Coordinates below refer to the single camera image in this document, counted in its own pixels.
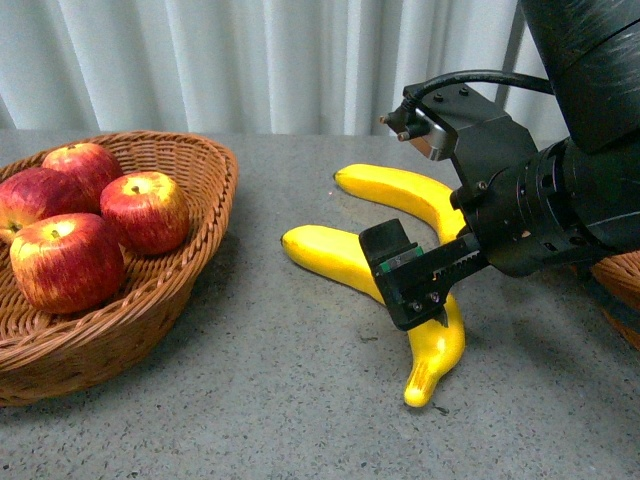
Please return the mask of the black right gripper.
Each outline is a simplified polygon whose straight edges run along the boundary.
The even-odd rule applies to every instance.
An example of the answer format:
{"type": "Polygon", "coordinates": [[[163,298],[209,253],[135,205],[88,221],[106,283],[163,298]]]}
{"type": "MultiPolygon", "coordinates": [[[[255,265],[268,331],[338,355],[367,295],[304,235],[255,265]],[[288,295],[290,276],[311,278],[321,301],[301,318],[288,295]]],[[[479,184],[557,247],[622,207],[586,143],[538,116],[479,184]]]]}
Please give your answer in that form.
{"type": "Polygon", "coordinates": [[[604,245],[571,204],[558,142],[522,163],[501,167],[454,192],[472,233],[433,250],[411,242],[398,219],[370,227],[358,240],[394,326],[409,331],[431,320],[449,326],[451,288],[488,266],[522,277],[547,267],[597,261],[604,245]]]}

